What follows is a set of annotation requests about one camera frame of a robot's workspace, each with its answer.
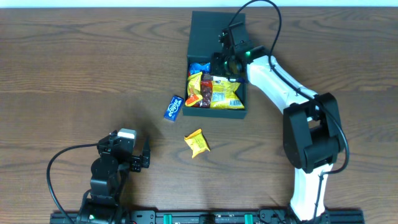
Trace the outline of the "red Hacks candy bag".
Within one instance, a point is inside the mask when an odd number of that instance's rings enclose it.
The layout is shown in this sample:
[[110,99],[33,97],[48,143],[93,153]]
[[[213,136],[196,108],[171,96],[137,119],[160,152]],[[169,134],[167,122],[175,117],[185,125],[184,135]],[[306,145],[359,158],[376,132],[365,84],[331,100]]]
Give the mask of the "red Hacks candy bag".
[[199,107],[209,108],[211,105],[211,97],[213,93],[212,81],[201,81],[201,96],[202,100],[199,102]]

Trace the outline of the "yellow Hacks candy bag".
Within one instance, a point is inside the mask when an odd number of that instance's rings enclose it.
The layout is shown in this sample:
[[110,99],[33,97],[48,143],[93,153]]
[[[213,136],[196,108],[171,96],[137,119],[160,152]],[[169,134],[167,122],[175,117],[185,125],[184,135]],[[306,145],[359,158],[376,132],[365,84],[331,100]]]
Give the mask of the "yellow Hacks candy bag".
[[210,108],[216,110],[242,110],[244,105],[236,95],[240,87],[238,82],[212,81],[212,95]]

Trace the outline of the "yellow orange snack packet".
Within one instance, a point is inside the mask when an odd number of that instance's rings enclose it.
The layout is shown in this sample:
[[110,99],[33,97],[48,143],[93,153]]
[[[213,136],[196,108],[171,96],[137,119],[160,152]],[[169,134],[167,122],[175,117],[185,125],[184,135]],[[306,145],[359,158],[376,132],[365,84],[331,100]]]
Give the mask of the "yellow orange snack packet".
[[201,95],[201,76],[202,72],[190,75],[187,78],[187,94],[188,98],[185,101],[185,106],[191,107],[203,99]]

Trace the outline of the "dark green box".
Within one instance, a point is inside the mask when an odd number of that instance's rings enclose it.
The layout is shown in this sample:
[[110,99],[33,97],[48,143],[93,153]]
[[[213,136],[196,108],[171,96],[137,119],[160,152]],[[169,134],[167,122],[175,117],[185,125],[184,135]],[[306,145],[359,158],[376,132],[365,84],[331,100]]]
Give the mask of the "dark green box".
[[[227,28],[234,14],[230,12],[193,11],[187,49],[187,65],[192,63],[208,63],[215,52],[221,52],[218,42],[222,30]],[[185,116],[201,116],[208,118],[245,118],[248,109],[214,110],[209,108],[182,107]]]

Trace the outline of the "small yellow cracker packet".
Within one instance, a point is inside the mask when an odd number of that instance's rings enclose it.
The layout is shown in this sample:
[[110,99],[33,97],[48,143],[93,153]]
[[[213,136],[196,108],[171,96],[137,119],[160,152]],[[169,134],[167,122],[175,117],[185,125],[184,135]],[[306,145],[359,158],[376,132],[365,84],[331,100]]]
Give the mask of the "small yellow cracker packet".
[[192,150],[192,159],[203,152],[210,151],[210,148],[201,128],[197,129],[190,135],[185,136],[184,141]]

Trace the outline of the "blue Eclipse mint box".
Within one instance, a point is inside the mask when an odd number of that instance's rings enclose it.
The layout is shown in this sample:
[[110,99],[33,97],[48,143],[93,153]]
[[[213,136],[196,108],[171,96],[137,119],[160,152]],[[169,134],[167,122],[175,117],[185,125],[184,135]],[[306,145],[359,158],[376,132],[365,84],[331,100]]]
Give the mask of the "blue Eclipse mint box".
[[175,120],[177,119],[178,114],[183,106],[183,103],[184,103],[183,98],[174,95],[172,97],[167,109],[165,110],[164,118],[169,121],[175,122]]

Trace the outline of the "dark blue chocolate bar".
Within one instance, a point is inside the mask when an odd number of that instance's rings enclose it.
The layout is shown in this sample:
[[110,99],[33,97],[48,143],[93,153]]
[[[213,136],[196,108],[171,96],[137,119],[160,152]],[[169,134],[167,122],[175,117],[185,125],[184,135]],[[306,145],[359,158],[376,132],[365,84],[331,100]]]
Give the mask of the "dark blue chocolate bar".
[[242,76],[228,75],[228,76],[211,76],[211,81],[215,83],[230,82],[230,83],[246,83],[246,79]]

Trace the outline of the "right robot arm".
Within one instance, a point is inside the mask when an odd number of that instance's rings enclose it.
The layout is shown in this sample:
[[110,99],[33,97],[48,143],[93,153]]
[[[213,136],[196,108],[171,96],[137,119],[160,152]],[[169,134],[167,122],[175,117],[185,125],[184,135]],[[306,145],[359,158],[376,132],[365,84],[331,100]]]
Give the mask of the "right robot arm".
[[243,22],[229,23],[219,35],[222,51],[212,56],[212,73],[260,89],[283,115],[282,144],[295,168],[289,203],[291,223],[328,223],[323,203],[329,175],[340,152],[349,153],[336,98],[306,88],[263,46],[254,47]]

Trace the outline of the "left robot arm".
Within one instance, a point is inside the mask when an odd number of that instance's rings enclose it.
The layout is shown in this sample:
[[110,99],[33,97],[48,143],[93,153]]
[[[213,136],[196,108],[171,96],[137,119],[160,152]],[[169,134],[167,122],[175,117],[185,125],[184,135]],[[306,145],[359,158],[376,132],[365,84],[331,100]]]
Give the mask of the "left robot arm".
[[128,209],[121,205],[121,194],[130,172],[150,166],[149,143],[135,156],[137,132],[122,128],[97,143],[99,158],[91,165],[91,189],[85,194],[77,223],[130,223]]

